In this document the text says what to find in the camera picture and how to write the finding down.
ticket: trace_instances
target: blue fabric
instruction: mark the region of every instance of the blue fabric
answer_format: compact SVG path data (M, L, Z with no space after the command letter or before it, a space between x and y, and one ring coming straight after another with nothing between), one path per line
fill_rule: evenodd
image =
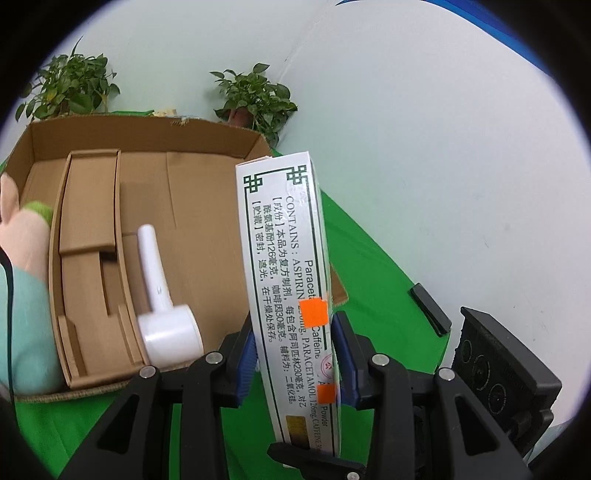
M14 270L12 380L18 395L54 393L64 383L49 312L49 292L37 278ZM0 272L0 382L8 386L7 284Z
M505 44L542 72L549 74L541 59L499 18L473 0L424 0L438 5L475 24L491 37Z

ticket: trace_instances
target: plush toy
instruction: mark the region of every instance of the plush toy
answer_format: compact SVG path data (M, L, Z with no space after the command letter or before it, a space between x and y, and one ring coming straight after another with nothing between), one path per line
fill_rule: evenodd
M53 210L19 207L18 189L0 177L0 247L14 272L12 384L17 395L53 393L64 383L49 311L48 252ZM6 275L0 270L0 383L8 387Z

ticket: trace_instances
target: hair dryer handle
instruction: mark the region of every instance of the hair dryer handle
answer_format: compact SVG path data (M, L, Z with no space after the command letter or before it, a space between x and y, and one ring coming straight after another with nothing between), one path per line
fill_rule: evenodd
M142 225L138 228L138 249L152 312L172 310L173 301L170 299L170 292L160 260L156 230L152 225Z

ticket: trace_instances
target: white box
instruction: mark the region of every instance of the white box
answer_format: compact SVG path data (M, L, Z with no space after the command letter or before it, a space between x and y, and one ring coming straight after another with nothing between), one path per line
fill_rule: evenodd
M324 219L310 156L242 163L236 181L252 328L275 437L338 456L339 386L330 323L304 327L300 307L302 300L321 298L326 321L331 317ZM319 403L331 395L334 403Z

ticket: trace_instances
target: black cable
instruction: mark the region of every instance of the black cable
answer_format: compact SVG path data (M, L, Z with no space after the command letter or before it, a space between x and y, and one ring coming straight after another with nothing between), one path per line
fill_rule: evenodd
M12 264L10 263L10 259L2 247L0 247L0 264L2 264L2 267L4 268L8 290L6 312L8 392L10 394L10 405L12 406L14 420L18 425L17 406L14 403L14 385L12 383L12 304L14 302L14 273L12 272Z

